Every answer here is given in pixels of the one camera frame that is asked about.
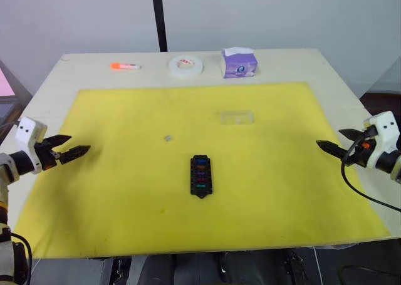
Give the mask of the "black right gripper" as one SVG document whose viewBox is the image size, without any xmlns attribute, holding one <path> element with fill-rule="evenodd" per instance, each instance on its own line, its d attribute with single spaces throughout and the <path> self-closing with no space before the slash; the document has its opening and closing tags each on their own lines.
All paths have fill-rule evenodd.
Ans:
<svg viewBox="0 0 401 285">
<path fill-rule="evenodd" d="M 355 141 L 352 145 L 351 153 L 346 160 L 346 165 L 351 166 L 356 164 L 363 168 L 367 168 L 368 159 L 376 147 L 376 141 L 371 138 L 366 139 L 365 134 L 362 131 L 352 128 L 341 129 L 339 132 L 347 139 Z M 322 149 L 322 151 L 340 160 L 343 160 L 347 153 L 347 150 L 327 140 L 317 140 L 316 144 Z"/>
</svg>

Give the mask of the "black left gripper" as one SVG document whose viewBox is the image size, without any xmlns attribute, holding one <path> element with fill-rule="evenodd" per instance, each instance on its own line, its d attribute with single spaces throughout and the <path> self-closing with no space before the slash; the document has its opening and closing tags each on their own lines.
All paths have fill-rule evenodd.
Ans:
<svg viewBox="0 0 401 285">
<path fill-rule="evenodd" d="M 67 152 L 58 154 L 53 148 L 67 142 L 71 136 L 54 135 L 44 139 L 41 143 L 35 143 L 34 149 L 41 163 L 42 170 L 48 170 L 57 166 L 57 160 L 64 165 L 84 156 L 90 149 L 90 145 L 79 145 L 69 149 Z"/>
</svg>

